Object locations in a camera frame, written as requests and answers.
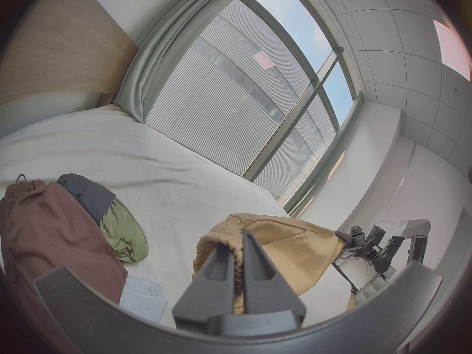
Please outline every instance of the curtain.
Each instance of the curtain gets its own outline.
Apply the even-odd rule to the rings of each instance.
[[[180,59],[205,27],[232,1],[171,1],[138,36],[140,48],[125,74],[114,103],[145,123],[157,96]]]

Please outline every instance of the dark gray cloth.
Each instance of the dark gray cloth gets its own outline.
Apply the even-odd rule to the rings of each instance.
[[[74,173],[63,174],[58,184],[77,199],[98,225],[116,197],[104,186]]]

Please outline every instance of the sky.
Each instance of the sky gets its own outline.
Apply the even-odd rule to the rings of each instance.
[[[324,33],[299,0],[257,0],[292,36],[315,71],[318,71],[331,46]],[[341,125],[352,105],[351,93],[341,67],[335,66],[324,84]]]

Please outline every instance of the white bed sheet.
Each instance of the white bed sheet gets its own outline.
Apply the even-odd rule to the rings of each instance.
[[[149,244],[130,274],[161,280],[168,305],[161,324],[175,327],[171,310],[191,281],[198,239],[229,214],[287,216],[271,194],[188,150],[110,105],[28,126],[0,140],[0,195],[24,173],[56,181],[77,173],[126,205]],[[350,286],[332,267],[302,296],[304,326],[345,311]]]

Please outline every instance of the pile of clothes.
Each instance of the pile of clothes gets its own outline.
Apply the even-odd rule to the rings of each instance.
[[[138,315],[144,310],[148,316],[142,317],[158,322],[167,304],[163,285],[148,278],[127,279],[122,263],[145,258],[148,244],[116,195],[76,174],[49,184],[18,179],[0,201],[5,276],[13,296],[52,344],[65,353],[77,352],[34,286],[60,265],[114,303]]]

